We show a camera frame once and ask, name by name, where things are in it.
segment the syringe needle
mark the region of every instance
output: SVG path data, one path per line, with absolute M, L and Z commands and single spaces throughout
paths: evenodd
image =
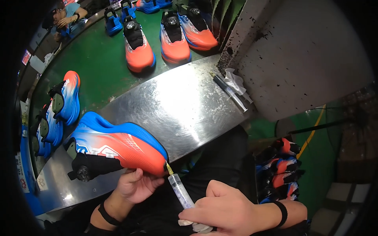
M 167 165 L 168 173 L 169 173 L 170 175 L 173 175 L 172 168 L 169 166 L 169 164 L 168 164 L 167 161 L 166 161 L 166 165 Z

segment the white cloth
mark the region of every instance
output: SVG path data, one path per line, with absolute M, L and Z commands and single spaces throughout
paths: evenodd
M 234 74 L 235 69 L 227 68 L 226 70 L 226 77 L 224 81 L 228 86 L 231 87 L 231 89 L 239 94 L 240 96 L 243 96 L 249 103 L 253 103 L 251 98 L 249 97 L 249 94 L 246 93 L 246 89 L 243 86 L 243 79 L 240 76 L 237 76 Z
M 187 221 L 187 220 L 178 220 L 178 224 L 179 226 L 192 225 L 193 231 L 197 233 L 208 233 L 213 229 L 212 226 L 195 223 L 195 222 Z

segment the stack of shoes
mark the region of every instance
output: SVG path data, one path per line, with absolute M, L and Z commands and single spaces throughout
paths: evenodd
M 164 10 L 160 24 L 161 56 L 169 63 L 181 64 L 192 60 L 188 43 L 177 13 Z
M 73 158 L 69 178 L 84 182 L 123 168 L 162 175 L 168 161 L 163 146 L 142 127 L 112 125 L 92 111 L 81 118 L 64 147 Z
M 298 200 L 297 182 L 305 173 L 299 170 L 302 162 L 296 158 L 300 150 L 296 143 L 281 138 L 262 152 L 266 157 L 260 155 L 256 158 L 259 162 L 256 165 L 259 204 L 282 199 Z
M 138 0 L 136 9 L 146 14 L 158 12 L 160 8 L 172 6 L 172 0 Z
M 125 22 L 125 18 L 128 15 L 130 15 L 134 19 L 136 18 L 136 16 L 135 16 L 136 7 L 129 0 L 122 0 L 121 1 L 121 8 L 122 8 L 121 9 L 122 22 Z
M 49 91 L 48 104 L 40 110 L 37 122 L 30 128 L 32 148 L 35 156 L 51 154 L 52 148 L 63 138 L 63 126 L 72 125 L 79 117 L 80 78 L 74 71 L 68 71 L 63 82 Z
M 41 120 L 37 117 L 37 122 L 30 127 L 30 133 L 32 135 L 32 148 L 34 156 L 43 156 L 47 158 L 51 153 L 51 143 L 42 142 L 41 136 Z
M 125 18 L 123 25 L 126 62 L 129 70 L 142 72 L 145 68 L 155 66 L 156 57 L 144 36 L 142 26 L 131 16 Z
M 108 8 L 104 12 L 105 29 L 109 36 L 114 36 L 122 30 L 122 24 L 119 16 L 112 8 Z
M 37 116 L 37 120 L 40 120 L 40 135 L 42 142 L 51 143 L 53 146 L 57 146 L 63 137 L 63 122 L 54 118 L 53 112 L 53 99 L 40 111 Z
M 196 6 L 178 4 L 177 11 L 189 47 L 208 51 L 218 45 L 218 41 L 214 38 Z

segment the syringe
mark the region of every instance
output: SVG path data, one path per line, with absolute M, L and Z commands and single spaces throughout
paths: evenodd
M 184 209 L 194 208 L 195 207 L 194 202 L 190 198 L 188 192 L 186 191 L 183 183 L 181 182 L 180 177 L 178 176 L 178 174 L 173 173 L 168 162 L 166 163 L 166 165 L 167 165 L 167 169 L 168 169 L 168 172 L 169 172 L 169 177 L 168 177 L 169 183 L 172 186 L 173 191 L 175 192 L 175 194 L 176 194 L 178 200 L 180 201 L 181 205 L 183 206 Z M 195 222 L 192 223 L 192 226 L 193 226 L 193 230 L 195 232 L 198 232 L 198 233 L 208 233 L 213 229 L 212 226 L 199 224 L 199 223 L 195 223 Z

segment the sticker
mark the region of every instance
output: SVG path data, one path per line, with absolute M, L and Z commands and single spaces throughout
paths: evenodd
M 23 170 L 20 152 L 17 153 L 15 158 L 16 158 L 17 172 L 19 174 L 20 185 L 21 185 L 22 191 L 24 193 L 29 193 L 30 191 L 29 191 L 28 183 L 26 183 L 26 176 Z
M 43 170 L 41 170 L 41 172 L 38 175 L 37 184 L 38 184 L 39 190 L 41 190 L 41 191 L 48 190 L 46 179 L 45 179 L 45 174 L 44 174 Z

